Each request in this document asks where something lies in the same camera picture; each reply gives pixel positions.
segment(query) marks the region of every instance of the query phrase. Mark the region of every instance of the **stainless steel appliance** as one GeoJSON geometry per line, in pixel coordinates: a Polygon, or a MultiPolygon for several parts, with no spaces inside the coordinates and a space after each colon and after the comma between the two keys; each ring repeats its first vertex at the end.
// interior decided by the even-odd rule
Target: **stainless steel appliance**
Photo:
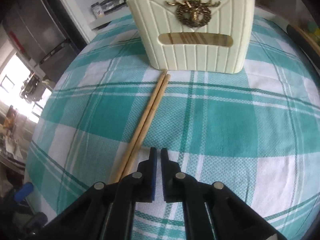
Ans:
{"type": "Polygon", "coordinates": [[[55,83],[86,46],[59,0],[16,0],[3,26],[28,62],[55,83]]]}

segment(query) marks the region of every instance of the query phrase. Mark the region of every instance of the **metal ornament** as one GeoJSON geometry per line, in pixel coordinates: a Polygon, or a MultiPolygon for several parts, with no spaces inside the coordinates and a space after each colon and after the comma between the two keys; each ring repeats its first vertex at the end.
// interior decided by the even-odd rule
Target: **metal ornament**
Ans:
{"type": "Polygon", "coordinates": [[[178,6],[176,15],[182,24],[190,28],[196,28],[203,27],[210,22],[211,10],[209,7],[218,7],[221,1],[215,2],[214,4],[211,4],[211,0],[207,3],[203,3],[201,0],[173,0],[173,3],[166,3],[171,6],[178,6]]]}

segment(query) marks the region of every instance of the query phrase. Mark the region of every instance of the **wooden chopstick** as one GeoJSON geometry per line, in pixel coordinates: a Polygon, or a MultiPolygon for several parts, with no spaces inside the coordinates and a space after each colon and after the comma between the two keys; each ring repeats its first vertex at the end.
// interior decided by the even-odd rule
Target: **wooden chopstick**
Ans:
{"type": "Polygon", "coordinates": [[[149,99],[149,102],[148,102],[148,104],[147,104],[147,106],[146,106],[146,108],[145,108],[145,110],[144,110],[144,112],[143,112],[143,114],[141,116],[140,122],[139,122],[136,130],[134,131],[134,134],[133,134],[133,136],[131,138],[131,141],[128,144],[128,147],[127,147],[127,149],[126,149],[126,151],[124,153],[124,156],[121,159],[121,163],[120,163],[120,166],[118,167],[116,175],[114,176],[112,181],[110,181],[110,183],[116,183],[121,179],[121,175],[122,175],[122,173],[123,173],[123,171],[124,171],[124,169],[125,169],[125,167],[127,165],[127,162],[129,160],[130,155],[131,155],[131,153],[133,151],[133,148],[134,148],[134,146],[135,146],[135,144],[137,142],[137,139],[138,139],[139,134],[140,134],[140,132],[142,130],[142,127],[143,127],[143,125],[144,125],[144,123],[145,123],[145,121],[146,121],[146,119],[148,117],[150,109],[151,109],[154,101],[156,100],[156,96],[157,96],[157,94],[158,94],[158,92],[160,90],[160,87],[161,87],[161,85],[163,83],[163,80],[164,80],[166,74],[167,74],[167,70],[164,70],[162,72],[159,80],[158,80],[158,83],[157,83],[155,89],[153,90],[153,93],[152,93],[152,95],[151,95],[151,97],[149,99]]]}
{"type": "Polygon", "coordinates": [[[148,117],[147,117],[147,119],[146,119],[146,121],[145,121],[145,123],[144,123],[144,125],[142,127],[142,130],[141,130],[141,132],[139,134],[137,142],[136,142],[136,144],[135,144],[135,146],[134,146],[134,148],[132,150],[131,156],[130,156],[128,162],[127,162],[127,165],[126,165],[126,167],[125,167],[125,169],[124,169],[124,171],[122,173],[121,178],[123,178],[123,177],[127,176],[128,174],[130,174],[130,171],[131,171],[131,169],[133,167],[133,164],[134,164],[134,162],[135,162],[135,160],[137,158],[138,151],[140,150],[141,145],[143,143],[143,140],[144,140],[144,138],[146,137],[146,135],[148,133],[148,130],[149,130],[149,127],[150,127],[150,125],[152,123],[153,117],[155,116],[156,111],[158,109],[158,106],[160,104],[160,101],[161,101],[161,99],[162,99],[162,97],[164,95],[164,92],[165,92],[165,89],[166,89],[166,87],[168,85],[169,79],[170,79],[170,75],[167,74],[165,76],[164,80],[163,80],[163,83],[162,83],[160,89],[159,89],[159,92],[158,92],[158,94],[156,96],[156,99],[155,99],[155,101],[154,101],[154,103],[153,103],[153,105],[152,105],[152,107],[150,109],[148,117]]]}

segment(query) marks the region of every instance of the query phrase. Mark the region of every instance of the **teal plaid tablecloth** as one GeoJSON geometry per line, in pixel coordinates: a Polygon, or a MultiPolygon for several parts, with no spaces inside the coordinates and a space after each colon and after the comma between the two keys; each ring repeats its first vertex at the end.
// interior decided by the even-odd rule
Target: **teal plaid tablecloth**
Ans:
{"type": "MultiPolygon", "coordinates": [[[[49,220],[96,181],[108,182],[160,71],[131,16],[113,21],[57,83],[33,135],[28,201],[49,220]]],[[[288,239],[300,239],[320,209],[319,76],[275,24],[255,17],[237,74],[170,72],[140,151],[167,147],[182,171],[220,180],[288,239]]],[[[185,239],[182,206],[137,203],[132,239],[185,239]]]]}

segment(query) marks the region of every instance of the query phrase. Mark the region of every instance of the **shelf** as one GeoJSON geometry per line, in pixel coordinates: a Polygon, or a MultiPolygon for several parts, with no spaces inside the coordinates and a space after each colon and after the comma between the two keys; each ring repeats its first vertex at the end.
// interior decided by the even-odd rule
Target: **shelf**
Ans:
{"type": "Polygon", "coordinates": [[[101,25],[104,25],[108,22],[111,22],[115,19],[124,17],[129,14],[131,14],[130,9],[128,8],[127,5],[123,5],[119,8],[114,9],[111,12],[108,12],[107,14],[104,15],[104,17],[95,19],[93,22],[89,23],[89,27],[91,30],[93,30],[95,28],[98,28],[101,25]]]}

